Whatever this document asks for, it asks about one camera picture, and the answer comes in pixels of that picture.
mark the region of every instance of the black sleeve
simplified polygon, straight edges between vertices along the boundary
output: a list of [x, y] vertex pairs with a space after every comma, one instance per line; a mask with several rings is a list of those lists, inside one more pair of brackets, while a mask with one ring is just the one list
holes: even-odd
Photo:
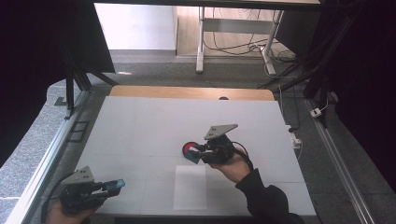
[[245, 176], [235, 186], [247, 197], [247, 209], [261, 223], [304, 224], [299, 216], [289, 213], [286, 194], [279, 188], [262, 183], [258, 169]]

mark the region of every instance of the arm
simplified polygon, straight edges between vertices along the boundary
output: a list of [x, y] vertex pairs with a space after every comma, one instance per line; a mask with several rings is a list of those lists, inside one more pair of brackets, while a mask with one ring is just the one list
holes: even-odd
[[258, 220], [268, 223], [303, 224], [297, 215], [289, 213], [286, 194], [275, 186], [266, 188], [258, 169], [250, 172], [246, 162], [234, 154], [225, 164], [209, 164], [233, 181], [247, 197], [247, 209]]
[[62, 204], [57, 202], [50, 207], [47, 213], [46, 224], [81, 224], [85, 218], [92, 215], [98, 208], [84, 210], [77, 215], [70, 215], [66, 214], [62, 208]]

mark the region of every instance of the wooden edge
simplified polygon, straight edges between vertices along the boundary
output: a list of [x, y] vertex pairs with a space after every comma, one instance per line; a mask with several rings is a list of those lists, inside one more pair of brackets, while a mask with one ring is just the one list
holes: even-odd
[[275, 100], [273, 93], [269, 90], [122, 85], [113, 87], [110, 96], [213, 100], [227, 97], [229, 100]]

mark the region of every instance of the human hand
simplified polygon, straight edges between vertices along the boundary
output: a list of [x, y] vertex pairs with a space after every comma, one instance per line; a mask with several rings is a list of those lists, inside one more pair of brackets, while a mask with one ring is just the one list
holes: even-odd
[[80, 224], [85, 218], [92, 215], [99, 207], [84, 210], [76, 215], [67, 214], [61, 202], [54, 203], [48, 213], [46, 224]]
[[220, 170], [229, 180], [233, 181], [235, 184], [239, 183], [239, 181], [241, 181], [246, 175], [250, 173], [247, 162], [236, 153], [234, 153], [233, 157], [230, 158], [226, 163], [210, 163], [209, 165], [213, 169]]

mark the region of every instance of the black curtain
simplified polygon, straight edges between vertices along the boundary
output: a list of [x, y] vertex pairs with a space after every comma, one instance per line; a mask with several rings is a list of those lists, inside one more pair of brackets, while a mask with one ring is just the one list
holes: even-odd
[[66, 72], [113, 72], [89, 1], [0, 1], [0, 166]]
[[331, 61], [338, 117], [396, 191], [396, 4], [369, 0]]

